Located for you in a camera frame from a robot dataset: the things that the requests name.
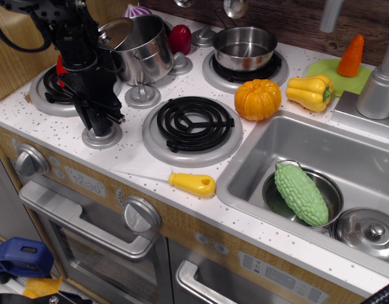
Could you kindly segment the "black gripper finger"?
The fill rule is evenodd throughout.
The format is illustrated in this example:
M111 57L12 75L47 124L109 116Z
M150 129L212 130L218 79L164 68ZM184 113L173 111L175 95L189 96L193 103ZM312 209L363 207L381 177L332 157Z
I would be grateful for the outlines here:
M113 110L91 110L91 127L97 136L106 135L117 115Z
M89 118L89 105L86 104L84 101L74 101L74 106L75 109L77 110L79 117L84 123L85 128L87 130L91 130L92 123Z

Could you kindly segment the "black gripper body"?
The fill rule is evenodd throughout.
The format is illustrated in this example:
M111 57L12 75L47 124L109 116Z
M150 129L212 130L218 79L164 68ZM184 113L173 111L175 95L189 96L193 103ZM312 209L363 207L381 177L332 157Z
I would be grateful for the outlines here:
M60 51L62 67L67 71L59 76L72 102L84 101L91 110L113 110L115 123L124 121L121 102L114 93L117 74L123 64L119 54L108 47L78 49L66 47Z

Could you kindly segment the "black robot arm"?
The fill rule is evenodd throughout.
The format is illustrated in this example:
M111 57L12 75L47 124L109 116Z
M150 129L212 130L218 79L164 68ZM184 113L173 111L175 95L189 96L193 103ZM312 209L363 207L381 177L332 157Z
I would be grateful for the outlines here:
M43 38L43 44L26 49L10 41L0 28L0 39L24 53L38 53L54 46L61 54L64 73L59 79L87 130L95 136L110 133L124 119L114 93L115 54L99 44L98 23L85 1L0 1L4 9L28 15Z

